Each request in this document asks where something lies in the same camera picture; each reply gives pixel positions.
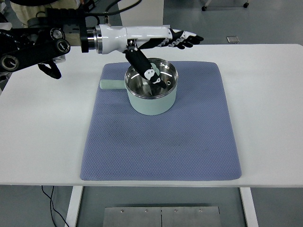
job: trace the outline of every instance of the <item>blue mat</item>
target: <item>blue mat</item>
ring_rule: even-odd
[[[140,114],[126,90],[98,88],[82,180],[220,181],[241,176],[217,65],[171,63],[179,75],[177,97],[163,114]],[[107,64],[101,78],[124,79],[129,66]]]

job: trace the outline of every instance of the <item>power cord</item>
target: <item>power cord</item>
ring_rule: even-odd
[[[115,0],[113,3],[111,3],[106,9],[109,10],[113,5],[117,4],[118,2],[120,2],[121,0]],[[133,5],[130,5],[124,9],[121,10],[117,10],[114,12],[104,12],[104,13],[86,13],[85,16],[97,16],[97,17],[103,17],[103,16],[112,16],[112,15],[116,15],[119,13],[122,13],[124,11],[127,11],[133,7],[135,7],[136,5],[138,5],[142,0],[138,0],[136,3],[134,3]]]
[[[55,186],[53,186],[52,193],[51,193],[51,195],[49,196],[49,195],[44,191],[43,186],[41,186],[41,189],[42,189],[43,193],[50,199],[49,205],[50,205],[50,211],[51,211],[51,216],[52,216],[53,225],[54,225],[55,227],[57,227],[57,225],[55,224],[55,221],[54,221],[54,219],[53,219],[52,208],[53,208],[53,210],[54,210],[57,214],[60,215],[60,217],[61,217],[62,220],[65,222],[65,224],[67,225],[67,227],[70,227],[70,226],[66,223],[64,217],[63,217],[63,216],[62,216],[62,215],[53,207],[53,190],[54,190],[54,188],[55,188]]]

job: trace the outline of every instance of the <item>cable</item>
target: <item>cable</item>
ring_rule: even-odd
[[[85,15],[85,17],[94,17],[97,20],[97,25],[100,24],[100,18],[98,18],[98,16],[94,16],[94,15]]]
[[[86,15],[86,16],[100,16],[100,17],[103,17],[103,16],[112,16],[112,15],[116,15],[116,14],[122,13],[122,12],[124,12],[124,11],[127,11],[127,10],[129,10],[129,9],[131,9],[131,8],[133,8],[133,7],[135,7],[135,6],[138,5],[141,1],[142,1],[142,0],[138,0],[138,1],[137,1],[136,3],[134,3],[133,5],[128,6],[128,7],[124,8],[124,9],[121,9],[121,10],[114,11],[114,12],[87,13],[87,14],[85,14],[85,15]]]
[[[52,207],[53,207],[53,190],[54,190],[54,186],[53,186],[53,189],[52,189],[52,194],[51,194],[51,196],[49,196],[49,195],[43,190],[43,185],[41,185],[41,189],[42,189],[43,193],[50,199],[50,210],[51,210],[52,221],[53,221],[53,225],[54,225],[55,227],[57,227],[57,225],[55,224],[55,221],[54,221],[54,219],[53,219],[53,212],[52,212]],[[54,210],[57,214],[60,215],[60,217],[61,217],[62,220],[65,222],[65,224],[67,225],[67,227],[70,227],[70,226],[66,223],[64,217],[63,217],[63,216],[62,216],[54,207],[53,207],[53,210]]]
[[[115,4],[117,4],[118,2],[120,2],[121,0],[116,0],[112,3],[109,4],[109,6],[106,7],[105,12],[108,12],[110,10],[110,8],[112,8]]]

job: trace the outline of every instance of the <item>floor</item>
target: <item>floor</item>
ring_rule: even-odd
[[[100,0],[95,12],[103,12],[110,0]],[[240,44],[303,45],[303,2],[301,0],[252,0],[247,9],[245,0],[213,0],[206,12],[206,0],[165,0],[164,24],[191,31],[204,37],[202,44],[228,44],[226,36],[236,35]],[[7,19],[21,27],[8,8]],[[88,25],[95,23],[87,19]],[[121,25],[120,16],[110,17],[113,26]],[[50,194],[52,188],[45,187]],[[54,207],[66,216],[72,187],[55,187]],[[252,188],[260,227],[302,227],[303,189]],[[216,205],[221,209],[223,227],[245,226],[237,189],[187,188],[84,188],[78,226],[102,226],[105,206],[118,205]],[[0,186],[0,226],[51,227],[49,199],[40,186]],[[59,227],[64,222],[54,214]]]

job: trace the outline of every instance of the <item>white table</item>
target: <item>white table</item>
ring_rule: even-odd
[[[303,187],[303,47],[296,44],[154,48],[147,57],[217,63],[242,176],[232,181],[82,181],[82,154],[102,68],[123,54],[73,47],[52,79],[13,73],[0,96],[0,184]]]

